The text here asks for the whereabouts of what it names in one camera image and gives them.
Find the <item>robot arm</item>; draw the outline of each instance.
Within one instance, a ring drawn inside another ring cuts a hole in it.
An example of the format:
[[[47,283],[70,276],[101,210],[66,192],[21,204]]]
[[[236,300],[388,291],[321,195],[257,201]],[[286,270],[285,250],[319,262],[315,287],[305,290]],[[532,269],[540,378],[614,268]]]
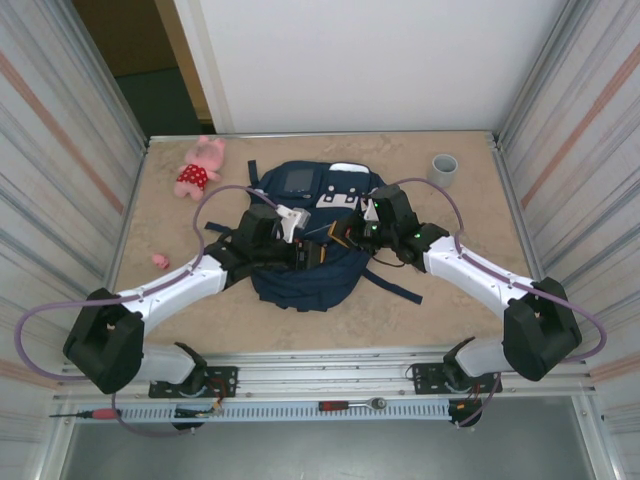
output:
[[[531,286],[566,300],[558,282],[518,276],[464,246],[459,252],[449,232],[418,222],[397,185],[374,191],[364,214],[354,212],[335,222],[329,235],[348,248],[372,255],[380,248],[391,248],[403,263],[453,283],[502,319],[502,338],[470,338],[445,355],[445,374],[457,389],[494,372],[515,371],[529,380],[540,380],[582,341],[571,310],[514,286]],[[498,273],[504,281],[486,270]]]
[[[306,220],[304,211],[252,205],[238,228],[207,246],[199,261],[200,256],[164,277],[115,295],[96,290],[88,300],[136,298],[83,308],[63,353],[103,393],[114,393],[132,380],[165,381],[181,385],[187,394],[197,392],[206,362],[186,345],[145,345],[144,338],[179,310],[230,288],[256,267],[304,270],[321,264],[323,247],[293,241],[294,229],[303,228]]]

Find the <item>black cable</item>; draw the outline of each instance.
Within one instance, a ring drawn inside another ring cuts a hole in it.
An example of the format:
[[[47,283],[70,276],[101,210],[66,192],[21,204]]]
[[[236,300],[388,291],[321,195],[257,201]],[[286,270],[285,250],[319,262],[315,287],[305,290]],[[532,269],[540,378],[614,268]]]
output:
[[[371,259],[378,263],[381,263],[382,265],[386,265],[387,267],[402,268],[406,265],[406,263],[395,264],[395,263],[385,262],[384,260],[379,260],[376,257],[371,257]]]

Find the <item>white wall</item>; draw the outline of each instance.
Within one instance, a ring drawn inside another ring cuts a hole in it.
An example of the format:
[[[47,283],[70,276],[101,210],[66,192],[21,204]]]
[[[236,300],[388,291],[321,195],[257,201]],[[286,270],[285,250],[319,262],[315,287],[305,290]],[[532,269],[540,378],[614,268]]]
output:
[[[219,132],[494,129],[564,0],[175,0]]]

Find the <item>screwdriver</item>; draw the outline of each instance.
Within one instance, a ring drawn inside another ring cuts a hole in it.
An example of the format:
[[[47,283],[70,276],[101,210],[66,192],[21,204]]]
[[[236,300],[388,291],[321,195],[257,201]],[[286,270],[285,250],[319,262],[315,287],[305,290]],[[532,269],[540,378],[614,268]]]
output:
[[[122,415],[122,410],[116,410],[114,412],[113,408],[99,408],[97,410],[88,410],[86,412],[67,413],[63,415],[49,415],[49,417],[76,417],[93,418],[95,420],[115,420],[120,415]]]

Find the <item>pink stuffed toy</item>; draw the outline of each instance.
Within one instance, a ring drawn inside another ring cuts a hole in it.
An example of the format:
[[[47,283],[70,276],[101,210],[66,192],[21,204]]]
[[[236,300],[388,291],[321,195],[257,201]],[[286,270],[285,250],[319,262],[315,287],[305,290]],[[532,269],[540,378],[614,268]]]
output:
[[[216,170],[222,167],[224,146],[225,141],[222,138],[211,141],[205,135],[201,135],[184,157],[187,165],[180,167],[180,176],[176,179],[173,193],[178,197],[191,195],[194,200],[200,200],[208,180],[219,182],[222,179]]]

